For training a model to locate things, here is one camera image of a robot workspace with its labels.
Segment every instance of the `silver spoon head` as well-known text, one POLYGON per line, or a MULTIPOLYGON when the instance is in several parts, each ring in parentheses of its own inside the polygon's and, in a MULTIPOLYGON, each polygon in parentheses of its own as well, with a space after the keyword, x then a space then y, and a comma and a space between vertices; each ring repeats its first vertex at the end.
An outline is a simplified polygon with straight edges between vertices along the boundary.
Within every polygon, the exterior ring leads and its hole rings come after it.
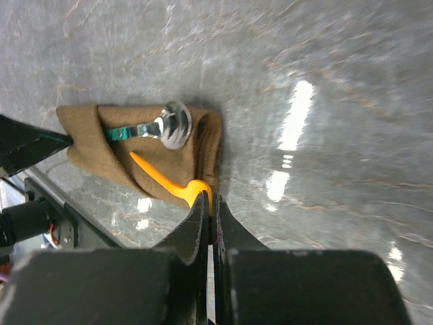
POLYGON ((167 103, 155 122, 160 124, 160 141, 171 150, 182 148, 191 133, 191 113, 181 102, 167 103))

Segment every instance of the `orange plastic utensil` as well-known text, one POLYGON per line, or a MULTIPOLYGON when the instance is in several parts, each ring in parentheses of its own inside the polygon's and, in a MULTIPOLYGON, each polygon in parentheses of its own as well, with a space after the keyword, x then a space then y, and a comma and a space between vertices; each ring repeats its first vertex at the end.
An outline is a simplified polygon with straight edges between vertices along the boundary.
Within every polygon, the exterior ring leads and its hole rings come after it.
POLYGON ((173 183, 167 177, 163 176, 155 167, 149 164, 146 160, 142 159, 135 152, 129 153, 133 160, 153 179, 155 179, 163 188, 169 191, 172 195, 182 198, 187 201, 190 208, 192 208, 196 201, 197 195, 206 191, 209 200, 209 213, 212 214, 212 190, 210 186, 199 179, 193 179, 188 183, 186 188, 183 186, 173 183))

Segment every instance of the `brown cloth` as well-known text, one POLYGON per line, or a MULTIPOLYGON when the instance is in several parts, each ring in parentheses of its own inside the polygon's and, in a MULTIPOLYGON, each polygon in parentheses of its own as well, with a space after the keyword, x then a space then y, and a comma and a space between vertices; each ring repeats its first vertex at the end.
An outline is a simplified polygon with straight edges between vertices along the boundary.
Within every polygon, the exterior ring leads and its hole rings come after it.
POLYGON ((129 155, 136 152, 171 181, 186 186, 202 179, 212 190, 218 188, 219 145, 223 124, 217 112, 188 106, 192 129, 186 144, 169 150, 157 139, 134 137, 109 144, 103 130, 152 122, 162 106, 60 106, 58 118, 74 144, 68 149, 69 160, 92 174, 134 188, 153 198, 188 207, 169 194, 144 172, 129 155))

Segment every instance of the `towel fold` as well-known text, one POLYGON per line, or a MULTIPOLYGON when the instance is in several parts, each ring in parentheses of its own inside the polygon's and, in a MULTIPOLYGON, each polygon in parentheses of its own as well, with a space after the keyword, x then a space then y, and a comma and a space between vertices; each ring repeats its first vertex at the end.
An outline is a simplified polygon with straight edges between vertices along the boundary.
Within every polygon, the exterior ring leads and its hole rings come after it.
POLYGON ((74 144, 69 160, 92 174, 133 188, 146 196, 169 201, 181 207, 188 204, 171 194, 145 173, 130 157, 134 151, 171 181, 186 186, 201 179, 218 190, 219 145, 223 124, 218 112, 188 106, 192 130, 186 144, 169 150, 157 139, 135 137, 108 143, 104 130, 152 122, 162 106, 60 106, 58 118, 74 144))

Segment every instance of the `black cylinder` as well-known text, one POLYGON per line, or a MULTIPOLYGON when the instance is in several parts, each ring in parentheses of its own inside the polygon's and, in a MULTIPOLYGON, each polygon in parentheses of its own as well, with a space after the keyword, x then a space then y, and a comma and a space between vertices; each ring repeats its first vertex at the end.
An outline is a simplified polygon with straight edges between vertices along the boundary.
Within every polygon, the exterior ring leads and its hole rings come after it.
POLYGON ((48 208, 44 202, 30 201, 4 209, 0 216, 0 246, 13 245, 47 232, 48 208))

